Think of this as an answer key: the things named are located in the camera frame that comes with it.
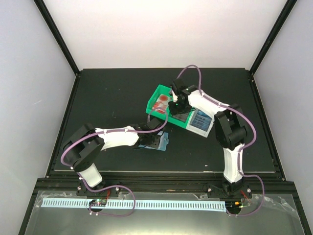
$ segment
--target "blue label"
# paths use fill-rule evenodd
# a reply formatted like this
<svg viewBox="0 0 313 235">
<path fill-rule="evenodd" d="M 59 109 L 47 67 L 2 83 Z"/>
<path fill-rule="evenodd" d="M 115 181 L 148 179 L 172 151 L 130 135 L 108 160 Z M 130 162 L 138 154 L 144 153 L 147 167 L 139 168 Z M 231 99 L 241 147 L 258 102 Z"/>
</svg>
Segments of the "blue label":
<svg viewBox="0 0 313 235">
<path fill-rule="evenodd" d="M 191 121 L 190 125 L 194 126 L 200 130 L 207 131 L 211 124 L 212 118 L 210 118 L 207 114 L 198 110 L 194 116 L 193 120 Z"/>
</svg>

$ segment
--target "white wall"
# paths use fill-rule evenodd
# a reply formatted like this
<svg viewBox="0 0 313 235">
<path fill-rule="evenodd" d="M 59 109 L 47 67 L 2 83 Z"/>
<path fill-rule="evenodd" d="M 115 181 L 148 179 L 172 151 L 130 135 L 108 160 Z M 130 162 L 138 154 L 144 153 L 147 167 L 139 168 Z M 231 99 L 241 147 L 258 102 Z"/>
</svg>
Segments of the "white wall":
<svg viewBox="0 0 313 235">
<path fill-rule="evenodd" d="M 79 69 L 250 69 L 286 0 L 45 0 Z"/>
<path fill-rule="evenodd" d="M 18 234 L 74 74 L 32 0 L 0 7 L 0 234 Z"/>
<path fill-rule="evenodd" d="M 313 1 L 298 1 L 255 79 L 279 157 L 313 229 Z"/>
</svg>

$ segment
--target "cable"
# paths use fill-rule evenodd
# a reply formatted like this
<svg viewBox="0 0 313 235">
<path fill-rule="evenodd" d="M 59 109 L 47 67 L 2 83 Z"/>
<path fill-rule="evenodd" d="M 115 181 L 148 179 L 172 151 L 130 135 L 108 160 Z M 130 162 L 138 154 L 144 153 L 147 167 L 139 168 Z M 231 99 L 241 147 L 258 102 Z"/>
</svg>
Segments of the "cable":
<svg viewBox="0 0 313 235">
<path fill-rule="evenodd" d="M 135 198 L 135 195 L 134 195 L 133 191 L 131 191 L 128 187 L 122 186 L 122 185 L 112 185 L 112 186 L 108 186 L 108 187 L 105 187 L 105 188 L 102 188 L 102 189 L 99 189 L 99 190 L 93 190 L 93 189 L 89 188 L 88 184 L 86 183 L 86 181 L 85 181 L 84 179 L 83 179 L 83 183 L 84 183 L 85 187 L 86 187 L 90 192 L 101 192 L 101 191 L 108 190 L 108 189 L 111 189 L 111 188 L 116 188 L 116 187 L 118 187 L 118 188 L 124 188 L 124 189 L 126 189 L 126 190 L 132 195 L 132 197 L 133 197 L 133 199 L 134 199 L 134 204 L 133 204 L 133 207 L 132 207 L 131 211 L 128 212 L 128 213 L 126 213 L 126 214 L 110 214 L 110 213 L 102 213 L 102 212 L 93 212 L 93 211 L 91 211 L 91 207 L 92 207 L 93 204 L 91 204 L 91 205 L 89 206 L 89 212 L 90 212 L 91 214 L 94 213 L 94 214 L 107 215 L 107 216 L 120 217 L 120 218 L 121 218 L 121 217 L 129 216 L 129 215 L 131 215 L 131 214 L 134 212 L 135 207 L 136 207 L 136 198 Z"/>
<path fill-rule="evenodd" d="M 202 95 L 202 90 L 201 90 L 201 81 L 202 81 L 202 75 L 201 75 L 201 71 L 199 69 L 198 66 L 196 65 L 188 65 L 187 67 L 185 67 L 177 76 L 176 79 L 180 78 L 180 76 L 186 71 L 187 68 L 190 68 L 190 67 L 195 67 L 197 70 L 198 70 L 198 73 L 199 73 L 199 84 L 198 84 L 198 88 L 199 88 L 199 92 L 200 94 Z"/>
<path fill-rule="evenodd" d="M 128 130 L 128 129 L 123 128 L 123 129 L 108 130 L 106 133 L 125 132 L 125 131 L 128 131 L 128 132 L 133 132 L 133 133 L 146 133 L 146 134 L 148 134 L 148 133 L 153 133 L 153 132 L 157 132 L 157 131 L 159 131 L 159 130 L 162 130 L 163 127 L 166 125 L 166 123 L 167 123 L 167 121 L 168 121 L 168 113 L 167 113 L 167 111 L 166 111 L 165 109 L 163 109 L 163 108 L 161 108 L 161 107 L 153 108 L 153 109 L 149 112 L 149 114 L 148 114 L 148 122 L 150 121 L 150 114 L 151 114 L 154 110 L 157 110 L 157 109 L 161 109 L 161 110 L 163 110 L 163 111 L 166 113 L 166 120 L 165 120 L 165 122 L 163 123 L 163 125 L 161 125 L 159 128 L 157 128 L 157 129 L 155 129 L 155 130 L 151 130 L 151 131 L 137 131 L 137 130 Z M 89 135 L 87 135 L 87 136 L 85 136 L 85 137 L 82 137 L 82 138 L 79 139 L 78 141 L 74 142 L 74 143 L 73 143 L 72 145 L 70 145 L 70 146 L 63 152 L 63 154 L 61 155 L 61 163 L 62 163 L 63 165 L 67 165 L 67 166 L 69 166 L 71 169 L 73 169 L 73 166 L 71 166 L 70 164 L 67 164 L 66 162 L 64 162 L 64 157 L 65 157 L 65 155 L 66 155 L 73 147 L 75 147 L 75 146 L 78 145 L 79 143 L 81 143 L 81 142 L 83 142 L 83 141 L 85 141 L 85 140 L 87 140 L 87 139 L 89 139 L 89 138 L 91 138 L 91 137 L 98 136 L 98 135 L 102 135 L 102 134 L 104 134 L 104 133 L 105 133 L 104 131 L 92 133 L 92 134 L 89 134 Z M 131 214 L 134 212 L 135 205 L 136 205 L 136 198 L 135 198 L 134 193 L 133 193 L 128 187 L 125 187 L 125 186 L 122 186 L 122 185 L 113 185 L 113 186 L 108 186 L 108 187 L 105 187 L 105 188 L 102 188 L 102 189 L 93 190 L 93 189 L 91 189 L 91 188 L 88 186 L 87 182 L 83 179 L 82 175 L 79 174 L 79 173 L 77 173 L 77 174 L 82 178 L 83 183 L 84 183 L 86 189 L 89 190 L 90 192 L 101 192 L 101 191 L 108 190 L 108 189 L 110 189 L 110 188 L 116 188 L 116 187 L 118 187 L 118 188 L 124 188 L 124 189 L 126 189 L 127 191 L 129 191 L 130 194 L 132 195 L 133 199 L 134 199 L 133 208 L 132 208 L 132 210 L 131 210 L 129 213 L 127 213 L 127 214 L 117 215 L 117 214 L 109 214 L 109 213 L 101 213 L 101 212 L 97 212 L 96 214 L 108 215 L 108 216 L 112 216 L 112 217 L 126 217 L 126 216 L 131 215 Z M 94 213 L 94 212 L 91 211 L 91 205 L 90 205 L 90 207 L 89 207 L 89 212 L 90 212 L 91 214 Z"/>
<path fill-rule="evenodd" d="M 153 108 L 150 113 L 148 114 L 148 121 L 150 121 L 150 114 L 156 110 L 156 109 L 161 109 L 163 110 L 165 113 L 166 113 L 166 119 L 165 119 L 165 122 L 163 123 L 163 125 L 161 125 L 159 128 L 155 129 L 155 130 L 151 130 L 151 131 L 137 131 L 137 130 L 128 130 L 128 129 L 113 129 L 113 130 L 107 130 L 107 134 L 108 133 L 113 133 L 113 132 L 125 132 L 127 130 L 127 132 L 133 132 L 133 133 L 143 133 L 143 134 L 148 134 L 148 133 L 153 133 L 153 132 L 157 132 L 159 130 L 162 130 L 163 127 L 167 124 L 167 121 L 168 121 L 168 113 L 165 109 L 161 108 L 161 107 L 156 107 L 156 108 Z M 64 157 L 65 155 L 73 148 L 75 147 L 76 145 L 78 145 L 79 143 L 91 138 L 91 137 L 94 137 L 94 136 L 97 136 L 97 135 L 102 135 L 104 134 L 104 131 L 100 131 L 100 132 L 96 132 L 96 133 L 92 133 L 92 134 L 89 134 L 85 137 L 82 137 L 81 139 L 79 139 L 78 141 L 74 142 L 72 145 L 70 145 L 64 152 L 63 154 L 61 155 L 61 163 L 63 165 L 67 165 L 71 168 L 73 168 L 70 164 L 67 164 L 66 162 L 64 162 Z"/>
<path fill-rule="evenodd" d="M 262 205 L 263 205 L 263 203 L 264 203 L 264 196 L 265 196 L 264 183 L 263 183 L 261 177 L 258 176 L 258 175 L 245 175 L 245 174 L 243 174 L 243 173 L 241 172 L 241 169 L 240 169 L 240 152 L 241 152 L 241 150 L 244 150 L 245 148 L 248 148 L 249 146 L 253 145 L 254 142 L 256 141 L 256 135 L 257 135 L 257 134 L 256 134 L 255 127 L 253 126 L 252 122 L 251 122 L 245 115 L 243 115 L 242 113 L 240 113 L 239 111 L 237 111 L 237 110 L 235 110 L 235 109 L 233 109 L 233 108 L 231 108 L 231 107 L 229 107 L 229 106 L 227 106 L 227 105 L 225 105 L 225 104 L 221 104 L 221 103 L 219 103 L 219 102 L 216 102 L 214 99 L 212 99 L 212 98 L 209 97 L 209 96 L 204 95 L 203 97 L 204 97 L 205 99 L 209 100 L 210 102 L 214 103 L 215 105 L 218 105 L 218 106 L 220 106 L 220 107 L 222 107 L 222 108 L 228 109 L 228 110 L 230 110 L 230 111 L 232 111 L 232 112 L 238 114 L 240 117 L 242 117 L 242 118 L 249 124 L 249 126 L 250 126 L 251 129 L 252 129 L 252 132 L 253 132 L 253 139 L 252 139 L 252 141 L 249 142 L 248 144 L 244 145 L 243 147 L 241 147 L 241 148 L 238 150 L 237 166 L 238 166 L 239 174 L 241 174 L 243 177 L 246 177 L 246 178 L 256 177 L 256 178 L 258 178 L 258 180 L 260 181 L 261 186 L 262 186 L 262 201 L 261 201 L 261 203 L 260 203 L 260 205 L 259 205 L 259 207 L 258 207 L 257 209 L 255 209 L 254 211 L 252 211 L 252 212 L 250 212 L 250 213 L 248 213 L 248 214 L 231 214 L 229 211 L 227 211 L 227 213 L 228 213 L 230 216 L 240 216 L 240 217 L 245 217 L 245 216 L 253 215 L 253 214 L 255 214 L 256 212 L 258 212 L 258 211 L 261 209 L 261 207 L 262 207 Z"/>
<path fill-rule="evenodd" d="M 202 95 L 202 90 L 201 90 L 202 74 L 201 74 L 201 70 L 199 69 L 198 66 L 196 66 L 196 65 L 188 65 L 187 67 L 185 67 L 185 68 L 179 73 L 179 75 L 177 76 L 177 78 L 180 78 L 180 76 L 186 71 L 186 69 L 187 69 L 187 68 L 190 68 L 190 67 L 195 67 L 195 68 L 198 70 L 198 73 L 199 73 L 199 85 L 198 85 L 198 88 L 199 88 L 199 93 L 200 93 L 200 95 Z M 242 113 L 240 113 L 239 111 L 237 111 L 237 110 L 235 110 L 235 109 L 229 107 L 228 105 L 219 103 L 219 102 L 215 101 L 214 99 L 212 99 L 211 97 L 209 97 L 209 96 L 207 96 L 207 95 L 202 95 L 202 96 L 203 96 L 205 99 L 209 100 L 210 102 L 214 103 L 215 105 L 218 105 L 218 106 L 220 106 L 220 107 L 222 107 L 222 108 L 228 109 L 228 110 L 230 110 L 230 111 L 232 111 L 232 112 L 238 114 L 239 116 L 241 116 L 241 117 L 249 124 L 249 126 L 251 127 L 251 129 L 252 129 L 252 131 L 253 131 L 253 139 L 252 139 L 252 141 L 249 142 L 248 144 L 244 145 L 243 147 L 241 147 L 241 148 L 238 150 L 237 165 L 238 165 L 238 169 L 239 169 L 239 174 L 241 174 L 243 177 L 246 177 L 246 178 L 256 177 L 256 178 L 261 182 L 261 186 L 262 186 L 262 201 L 261 201 L 259 207 L 258 207 L 256 210 L 254 210 L 253 212 L 250 212 L 250 213 L 248 213 L 248 214 L 243 214 L 243 215 L 235 215 L 235 216 L 241 216 L 241 217 L 243 217 L 243 216 L 252 215 L 252 214 L 258 212 L 259 209 L 260 209 L 260 208 L 262 207 L 262 205 L 263 205 L 264 196 L 265 196 L 264 183 L 263 183 L 263 181 L 262 181 L 262 179 L 261 179 L 260 176 L 258 176 L 258 175 L 245 175 L 245 174 L 243 174 L 243 173 L 240 171 L 240 170 L 241 170 L 241 169 L 240 169 L 240 152 L 241 152 L 242 150 L 244 150 L 245 148 L 248 148 L 249 146 L 253 145 L 254 142 L 256 141 L 256 136 L 257 136 L 257 134 L 256 134 L 255 127 L 253 126 L 252 122 L 251 122 L 245 115 L 243 115 Z"/>
</svg>

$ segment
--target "metal frame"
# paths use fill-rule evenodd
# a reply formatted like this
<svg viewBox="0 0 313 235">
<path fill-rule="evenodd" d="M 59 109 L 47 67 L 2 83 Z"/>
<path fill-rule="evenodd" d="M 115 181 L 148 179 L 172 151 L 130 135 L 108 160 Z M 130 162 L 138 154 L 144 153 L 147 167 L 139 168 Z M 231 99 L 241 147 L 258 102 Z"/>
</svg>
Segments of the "metal frame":
<svg viewBox="0 0 313 235">
<path fill-rule="evenodd" d="M 62 120 L 62 124 L 60 127 L 60 131 L 55 143 L 55 147 L 52 153 L 52 157 L 48 166 L 48 170 L 46 173 L 46 178 L 38 179 L 35 185 L 33 194 L 30 198 L 30 202 L 22 222 L 22 226 L 19 234 L 24 234 L 26 231 L 26 227 L 38 194 L 40 190 L 64 190 L 64 191 L 77 191 L 77 187 L 80 186 L 81 182 L 77 179 L 77 175 L 74 172 L 56 172 L 53 171 L 54 163 L 57 159 L 57 153 L 61 146 L 62 137 L 65 131 L 65 127 L 67 125 L 68 117 L 75 99 L 76 91 L 78 88 L 78 84 L 80 81 L 80 71 L 64 42 L 60 31 L 58 30 L 56 24 L 52 16 L 50 15 L 45 3 L 43 0 L 34 0 L 39 11 L 41 12 L 45 22 L 47 23 L 49 29 L 51 30 L 55 40 L 60 46 L 64 56 L 66 57 L 68 63 L 70 64 L 73 72 L 76 75 L 76 79 L 73 85 L 73 89 L 67 104 L 67 109 Z M 267 51 L 269 50 L 273 40 L 277 36 L 279 30 L 284 24 L 286 18 L 291 12 L 293 6 L 295 5 L 296 0 L 287 0 L 284 8 L 282 9 L 276 23 L 274 24 L 270 34 L 268 35 L 262 49 L 260 50 L 256 60 L 254 61 L 250 71 L 247 71 L 247 79 L 250 81 L 251 90 L 254 94 L 255 103 L 261 118 L 261 122 L 264 128 L 264 132 L 266 134 L 268 145 L 270 148 L 270 152 L 273 158 L 273 163 L 276 169 L 276 173 L 263 173 L 259 174 L 260 177 L 264 180 L 266 193 L 281 193 L 281 194 L 292 194 L 294 202 L 296 204 L 299 216 L 301 218 L 302 227 L 305 231 L 306 235 L 311 235 L 311 231 L 309 228 L 309 224 L 306 220 L 306 216 L 304 214 L 304 210 L 302 204 L 299 199 L 299 195 L 295 188 L 293 182 L 285 181 L 285 174 L 283 172 L 283 168 L 281 166 L 281 162 L 278 157 L 278 153 L 273 141 L 273 137 L 271 135 L 271 131 L 267 122 L 267 118 L 265 115 L 265 111 L 262 106 L 262 102 L 254 82 L 253 75 L 257 71 L 259 65 L 261 64 L 263 58 L 265 57 Z M 119 183 L 121 185 L 125 185 L 130 187 L 134 191 L 154 191 L 154 192 L 166 192 L 167 190 L 175 191 L 175 192 L 192 192 L 192 193 L 204 193 L 207 192 L 208 183 L 220 182 L 222 180 L 222 173 L 206 173 L 203 175 L 197 176 L 186 176 L 177 174 L 175 177 L 169 174 L 143 174 L 143 173 L 102 173 L 105 177 L 108 185 Z M 252 193 L 261 193 L 261 185 L 260 182 L 256 179 L 247 179 L 246 182 L 249 184 L 249 188 Z"/>
<path fill-rule="evenodd" d="M 76 76 L 79 75 L 80 71 L 79 71 L 70 51 L 68 50 L 68 47 L 67 47 L 66 43 L 64 42 L 57 25 L 55 24 L 52 16 L 50 15 L 50 13 L 49 13 L 49 11 L 48 11 L 45 3 L 44 3 L 44 0 L 34 0 L 34 2 L 37 5 L 38 9 L 40 10 L 45 22 L 47 23 L 47 25 L 48 25 L 49 29 L 51 30 L 55 40 L 57 41 L 58 45 L 60 46 L 64 56 L 66 57 L 69 65 L 71 66 L 74 74 Z M 281 27 L 283 26 L 285 20 L 287 19 L 289 13 L 293 9 L 296 2 L 297 2 L 297 0 L 287 0 L 285 6 L 283 7 L 281 13 L 279 14 L 272 30 L 270 31 L 268 37 L 266 38 L 258 56 L 256 57 L 253 65 L 250 69 L 250 73 L 252 75 L 255 74 L 255 72 L 259 68 L 259 65 L 261 64 L 262 60 L 264 59 L 268 49 L 272 45 L 274 39 L 276 38 L 278 32 L 280 31 Z"/>
<path fill-rule="evenodd" d="M 71 66 L 74 74 L 77 76 L 80 71 L 72 57 L 72 55 L 70 54 L 68 47 L 66 45 L 66 43 L 64 42 L 60 31 L 58 30 L 57 25 L 55 24 L 52 16 L 50 15 L 48 8 L 46 7 L 45 3 L 43 0 L 34 0 L 35 4 L 37 5 L 40 13 L 42 14 L 45 22 L 47 23 L 51 33 L 53 34 L 55 40 L 57 41 L 59 47 L 61 48 L 65 58 L 67 59 L 69 65 Z"/>
<path fill-rule="evenodd" d="M 35 185 L 35 189 L 33 194 L 30 198 L 29 205 L 27 207 L 27 211 L 25 217 L 22 222 L 22 226 L 20 229 L 19 234 L 23 235 L 26 231 L 27 224 L 29 222 L 31 212 L 33 206 L 35 204 L 35 200 L 37 194 L 40 190 L 57 190 L 57 191 L 77 191 L 77 187 L 80 185 L 79 180 L 60 180 L 60 179 L 47 179 L 42 178 L 38 179 Z M 123 180 L 121 182 L 123 185 L 132 188 L 135 192 L 166 192 L 169 189 L 171 192 L 175 190 L 176 192 L 186 192 L 186 193 L 195 193 L 195 194 L 203 194 L 206 192 L 206 182 L 203 183 L 186 183 L 186 182 L 166 182 L 163 181 L 150 181 L 150 180 L 143 180 L 142 182 L 134 182 L 130 179 Z M 267 194 L 291 194 L 293 196 L 296 208 L 298 210 L 298 214 L 301 219 L 301 224 L 305 235 L 312 235 L 311 230 L 309 228 L 309 224 L 307 222 L 305 213 L 303 211 L 303 207 L 301 201 L 299 199 L 299 195 L 297 193 L 296 187 L 293 182 L 288 181 L 279 181 L 279 182 L 272 182 L 272 181 L 264 181 L 266 193 Z M 259 182 L 254 181 L 249 184 L 252 193 L 262 193 L 262 188 Z"/>
<path fill-rule="evenodd" d="M 279 33 L 281 27 L 283 26 L 285 20 L 287 19 L 289 13 L 293 9 L 293 6 L 295 5 L 296 2 L 297 2 L 297 0 L 287 0 L 283 10 L 279 14 L 272 30 L 270 31 L 268 37 L 266 38 L 258 56 L 256 57 L 253 65 L 250 69 L 250 73 L 252 75 L 254 75 L 255 72 L 257 71 L 257 69 L 259 68 L 259 66 L 260 66 L 261 62 L 263 61 L 266 53 L 268 52 L 270 46 L 272 45 L 273 41 L 275 40 L 277 34 Z"/>
</svg>

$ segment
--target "white arm segment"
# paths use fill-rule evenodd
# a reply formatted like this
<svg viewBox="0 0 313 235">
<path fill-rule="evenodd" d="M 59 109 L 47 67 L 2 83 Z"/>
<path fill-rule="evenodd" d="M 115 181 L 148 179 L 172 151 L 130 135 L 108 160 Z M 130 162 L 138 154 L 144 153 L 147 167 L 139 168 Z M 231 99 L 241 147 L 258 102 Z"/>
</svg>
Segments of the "white arm segment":
<svg viewBox="0 0 313 235">
<path fill-rule="evenodd" d="M 224 177 L 230 182 L 235 183 L 241 180 L 242 175 L 239 173 L 238 169 L 238 150 L 243 147 L 244 144 L 240 144 L 235 147 L 234 150 L 229 148 L 223 148 L 224 150 L 224 160 L 225 160 L 225 169 Z M 243 151 L 240 151 L 240 172 L 243 174 Z"/>
<path fill-rule="evenodd" d="M 201 110 L 208 116 L 214 120 L 214 115 L 219 111 L 224 111 L 225 108 L 222 108 L 211 101 L 205 99 L 203 95 L 210 97 L 209 95 L 205 94 L 202 91 L 202 95 L 200 94 L 199 90 L 196 90 L 194 92 L 191 92 L 191 94 L 188 96 L 189 104 Z M 217 103 L 220 103 L 218 100 L 210 97 L 212 100 L 216 101 Z M 238 150 L 240 147 L 242 147 L 243 144 L 238 145 L 233 151 L 230 149 L 224 148 L 224 160 L 225 160 L 225 169 L 224 169 L 224 177 L 230 182 L 235 183 L 239 181 L 242 178 L 242 175 L 239 174 L 238 170 Z M 240 152 L 240 169 L 242 172 L 242 154 L 243 152 Z"/>
<path fill-rule="evenodd" d="M 117 128 L 117 129 L 100 129 L 96 128 L 96 132 L 100 131 L 108 131 L 108 130 L 134 130 L 131 126 L 126 126 L 123 128 Z M 138 139 L 139 136 L 135 132 L 129 132 L 129 131 L 123 131 L 123 132 L 111 132 L 111 133 L 104 133 L 102 135 L 99 135 L 100 138 L 104 139 L 104 146 L 101 150 L 107 149 L 107 148 L 113 148 L 117 146 L 132 146 L 134 145 Z"/>
<path fill-rule="evenodd" d="M 194 108 L 200 109 L 202 112 L 204 112 L 205 114 L 210 116 L 212 118 L 212 120 L 214 120 L 214 115 L 219 111 L 221 111 L 221 112 L 224 111 L 225 108 L 219 107 L 219 106 L 215 105 L 214 103 L 208 101 L 207 99 L 205 99 L 203 97 L 203 95 L 210 97 L 209 95 L 207 95 L 203 91 L 202 91 L 202 95 L 200 94 L 199 90 L 191 92 L 191 94 L 188 96 L 189 104 Z M 210 97 L 210 98 L 212 100 L 220 103 L 218 100 L 216 100 L 212 97 Z"/>
<path fill-rule="evenodd" d="M 117 128 L 117 129 L 96 128 L 96 132 L 101 132 L 101 131 L 106 132 L 108 130 L 118 130 L 118 129 L 134 130 L 131 126 L 126 126 L 124 128 Z M 99 135 L 99 137 L 104 139 L 104 143 L 105 143 L 101 150 L 112 148 L 112 147 L 117 147 L 117 146 L 122 146 L 122 145 L 132 146 L 139 139 L 139 136 L 137 133 L 128 132 L 128 131 L 105 133 L 105 134 Z M 79 174 L 84 178 L 84 180 L 90 187 L 95 187 L 96 185 L 102 182 L 102 176 L 100 175 L 95 164 L 92 164 L 86 170 L 79 172 Z"/>
</svg>

